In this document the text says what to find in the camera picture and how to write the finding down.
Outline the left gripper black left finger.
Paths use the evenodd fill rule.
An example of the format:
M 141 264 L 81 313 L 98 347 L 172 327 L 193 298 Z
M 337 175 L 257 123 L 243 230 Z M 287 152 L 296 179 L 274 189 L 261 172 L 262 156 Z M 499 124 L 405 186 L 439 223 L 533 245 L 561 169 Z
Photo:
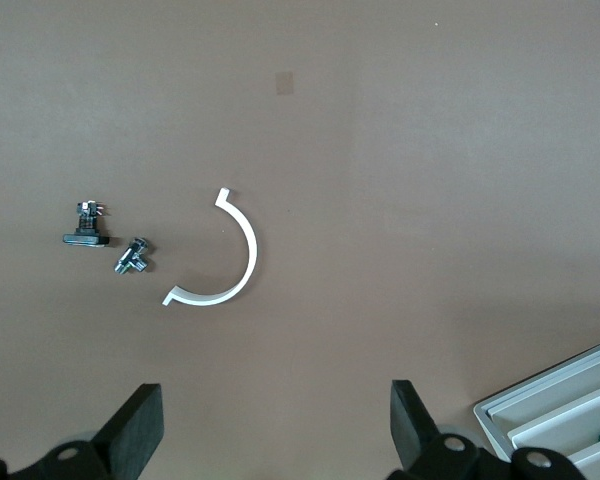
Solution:
M 137 479 L 163 435 L 161 386 L 143 384 L 91 440 L 52 449 L 36 470 L 41 479 Z

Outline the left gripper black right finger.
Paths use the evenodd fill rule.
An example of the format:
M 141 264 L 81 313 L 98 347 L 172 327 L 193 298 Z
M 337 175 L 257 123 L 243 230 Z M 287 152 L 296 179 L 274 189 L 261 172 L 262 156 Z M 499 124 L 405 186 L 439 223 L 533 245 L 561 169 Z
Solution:
M 409 380 L 394 380 L 390 432 L 402 467 L 395 479 L 470 480 L 478 477 L 480 450 L 469 438 L 438 428 Z

